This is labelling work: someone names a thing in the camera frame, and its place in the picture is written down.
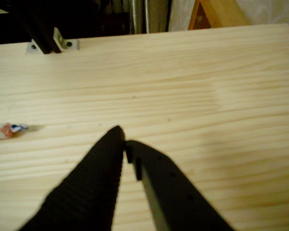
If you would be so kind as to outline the black smooth gripper right finger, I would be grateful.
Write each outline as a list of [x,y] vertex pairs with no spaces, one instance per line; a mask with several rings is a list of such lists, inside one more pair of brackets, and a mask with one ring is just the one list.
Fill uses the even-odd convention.
[[158,231],[232,230],[167,155],[139,141],[127,141],[126,156],[143,183]]

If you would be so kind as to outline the black ridged gripper left finger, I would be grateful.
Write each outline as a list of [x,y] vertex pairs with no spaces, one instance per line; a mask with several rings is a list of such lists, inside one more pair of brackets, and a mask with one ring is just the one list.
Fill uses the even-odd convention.
[[109,231],[123,163],[124,132],[111,128],[45,198],[22,231]]

